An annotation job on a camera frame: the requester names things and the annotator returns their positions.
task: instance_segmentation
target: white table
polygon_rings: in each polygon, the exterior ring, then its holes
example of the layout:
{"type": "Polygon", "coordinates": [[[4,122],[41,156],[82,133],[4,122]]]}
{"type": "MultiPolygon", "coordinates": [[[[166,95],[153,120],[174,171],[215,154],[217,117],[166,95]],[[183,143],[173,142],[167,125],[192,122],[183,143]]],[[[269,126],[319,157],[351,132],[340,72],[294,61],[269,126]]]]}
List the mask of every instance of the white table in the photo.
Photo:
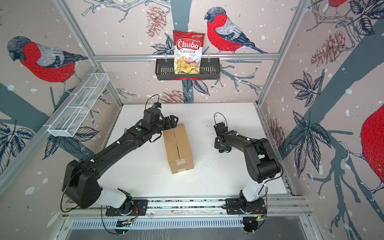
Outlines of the white table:
{"type": "MultiPolygon", "coordinates": [[[[108,145],[142,119],[143,111],[144,105],[124,105],[108,145]]],[[[161,137],[125,155],[102,175],[99,184],[121,188],[133,197],[238,195],[249,176],[244,153],[235,148],[230,153],[219,153],[214,148],[216,112],[226,117],[228,130],[256,139],[265,137],[253,103],[163,104],[164,116],[175,115],[179,123],[184,123],[195,168],[172,174],[161,137]]],[[[287,193],[281,178],[269,181],[267,186],[268,194],[287,193]]]]}

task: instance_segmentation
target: bag of chips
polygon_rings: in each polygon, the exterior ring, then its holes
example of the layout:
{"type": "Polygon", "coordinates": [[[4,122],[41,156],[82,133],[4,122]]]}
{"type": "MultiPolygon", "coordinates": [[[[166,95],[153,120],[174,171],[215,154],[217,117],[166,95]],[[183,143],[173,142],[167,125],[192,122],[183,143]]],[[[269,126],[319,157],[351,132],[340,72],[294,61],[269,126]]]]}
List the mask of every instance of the bag of chips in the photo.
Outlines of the bag of chips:
{"type": "Polygon", "coordinates": [[[204,35],[204,33],[183,33],[173,30],[175,74],[200,73],[204,35]]]}

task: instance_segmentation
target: brown cardboard box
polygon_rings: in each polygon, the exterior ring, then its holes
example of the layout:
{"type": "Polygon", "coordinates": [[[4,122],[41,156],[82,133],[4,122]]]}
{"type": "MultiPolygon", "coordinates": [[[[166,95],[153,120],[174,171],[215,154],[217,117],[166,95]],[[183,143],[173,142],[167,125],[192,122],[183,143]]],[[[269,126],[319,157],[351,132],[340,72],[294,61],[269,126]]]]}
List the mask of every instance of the brown cardboard box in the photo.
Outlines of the brown cardboard box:
{"type": "Polygon", "coordinates": [[[193,168],[193,156],[183,123],[163,131],[167,159],[172,174],[193,168]]]}

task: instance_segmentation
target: black plastic shelf basket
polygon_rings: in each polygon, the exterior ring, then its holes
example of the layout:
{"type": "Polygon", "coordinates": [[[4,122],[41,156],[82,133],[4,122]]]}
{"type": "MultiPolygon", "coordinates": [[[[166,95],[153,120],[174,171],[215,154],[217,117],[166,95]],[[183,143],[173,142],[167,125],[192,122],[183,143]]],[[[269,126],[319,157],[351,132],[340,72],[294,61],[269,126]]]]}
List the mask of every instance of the black plastic shelf basket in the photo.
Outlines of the black plastic shelf basket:
{"type": "Polygon", "coordinates": [[[220,77],[219,58],[202,58],[200,73],[198,74],[175,74],[173,69],[173,58],[156,60],[156,76],[158,80],[217,80],[220,77]]]}

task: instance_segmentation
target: robotic arm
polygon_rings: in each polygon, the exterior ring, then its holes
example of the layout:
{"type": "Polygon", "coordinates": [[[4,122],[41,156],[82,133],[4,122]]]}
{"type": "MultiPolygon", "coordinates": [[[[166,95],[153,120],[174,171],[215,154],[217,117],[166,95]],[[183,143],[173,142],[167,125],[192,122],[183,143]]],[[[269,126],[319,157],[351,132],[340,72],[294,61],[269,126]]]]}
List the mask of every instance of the robotic arm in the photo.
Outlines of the robotic arm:
{"type": "Polygon", "coordinates": [[[267,139],[251,139],[236,131],[228,131],[228,126],[223,122],[216,124],[214,128],[217,135],[215,148],[220,153],[230,152],[232,147],[244,153],[250,177],[240,191],[239,203],[244,212],[252,212],[257,207],[263,186],[281,171],[281,166],[273,156],[267,139]]]}
{"type": "Polygon", "coordinates": [[[178,117],[171,115],[163,117],[161,104],[144,110],[144,118],[134,126],[125,129],[124,134],[114,143],[96,155],[78,162],[73,160],[65,170],[63,195],[69,196],[81,208],[87,208],[94,203],[112,206],[122,214],[132,209],[132,197],[129,193],[118,189],[100,186],[97,180],[114,163],[130,151],[142,146],[146,141],[154,142],[161,137],[161,131],[177,126],[178,117]],[[151,141],[152,135],[160,136],[151,141]]]}

